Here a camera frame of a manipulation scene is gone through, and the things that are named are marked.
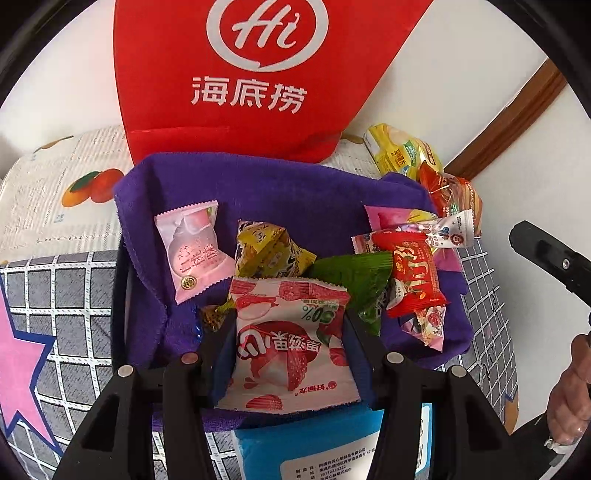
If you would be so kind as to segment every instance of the gray plaid cloth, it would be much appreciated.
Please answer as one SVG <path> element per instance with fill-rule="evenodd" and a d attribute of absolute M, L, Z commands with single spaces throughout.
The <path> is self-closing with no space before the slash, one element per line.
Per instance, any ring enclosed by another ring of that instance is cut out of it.
<path fill-rule="evenodd" d="M 475 330 L 470 350 L 442 365 L 468 369 L 504 421 L 505 396 L 517 392 L 515 355 L 508 319 L 502 314 L 494 270 L 477 240 L 460 250 L 470 293 L 465 308 Z M 95 252 L 13 262 L 0 268 L 17 330 L 57 337 L 35 393 L 62 449 L 111 378 L 111 298 L 116 252 Z M 240 480 L 230 432 L 207 433 L 216 476 Z M 60 457 L 19 421 L 8 439 L 34 480 L 50 480 Z M 152 433 L 154 470 L 167 479 L 163 436 Z"/>

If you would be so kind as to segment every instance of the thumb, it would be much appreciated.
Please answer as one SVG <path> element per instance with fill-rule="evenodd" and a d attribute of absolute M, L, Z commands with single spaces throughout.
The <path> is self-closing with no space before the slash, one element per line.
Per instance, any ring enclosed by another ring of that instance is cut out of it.
<path fill-rule="evenodd" d="M 577 376 L 591 384 L 591 348 L 588 335 L 577 335 L 570 345 L 571 366 Z"/>

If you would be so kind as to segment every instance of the purple cloth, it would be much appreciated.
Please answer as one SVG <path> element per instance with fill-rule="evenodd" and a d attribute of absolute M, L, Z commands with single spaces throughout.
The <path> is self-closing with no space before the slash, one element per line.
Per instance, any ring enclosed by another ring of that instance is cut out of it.
<path fill-rule="evenodd" d="M 353 253 L 351 236 L 369 231 L 363 205 L 435 211 L 426 190 L 398 174 L 372 180 L 318 165 L 230 154 L 149 156 L 115 187 L 125 245 L 137 272 L 126 337 L 133 365 L 162 365 L 195 350 L 199 307 L 221 304 L 228 295 L 226 280 L 176 305 L 164 245 L 154 225 L 159 213 L 208 200 L 219 202 L 215 229 L 220 249 L 230 256 L 238 219 L 284 226 L 294 242 L 324 258 Z M 426 368 L 466 351 L 473 336 L 460 297 L 467 293 L 463 274 L 439 272 L 439 278 L 450 302 L 443 353 L 403 332 L 396 320 L 382 320 L 384 344 Z M 237 425 L 233 415 L 204 418 L 207 429 Z"/>

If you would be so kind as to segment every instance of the orange fruit illustration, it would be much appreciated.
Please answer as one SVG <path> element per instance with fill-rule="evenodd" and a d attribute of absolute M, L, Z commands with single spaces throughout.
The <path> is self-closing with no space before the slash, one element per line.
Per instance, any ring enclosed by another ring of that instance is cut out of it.
<path fill-rule="evenodd" d="M 61 197 L 61 204 L 64 207 L 75 207 L 90 197 L 92 181 L 99 175 L 98 171 L 91 171 L 73 182 Z"/>
<path fill-rule="evenodd" d="M 123 178 L 118 168 L 110 168 L 99 173 L 90 185 L 90 199 L 95 203 L 105 203 L 113 198 L 113 186 Z"/>

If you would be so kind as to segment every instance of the blue candy wrapper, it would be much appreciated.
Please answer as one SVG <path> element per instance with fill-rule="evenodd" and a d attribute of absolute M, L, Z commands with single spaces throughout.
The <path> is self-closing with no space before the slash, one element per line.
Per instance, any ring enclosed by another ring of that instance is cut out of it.
<path fill-rule="evenodd" d="M 235 430 L 243 480 L 365 479 L 383 411 L 363 404 L 292 423 Z M 416 480 L 429 478 L 433 406 L 423 404 Z"/>

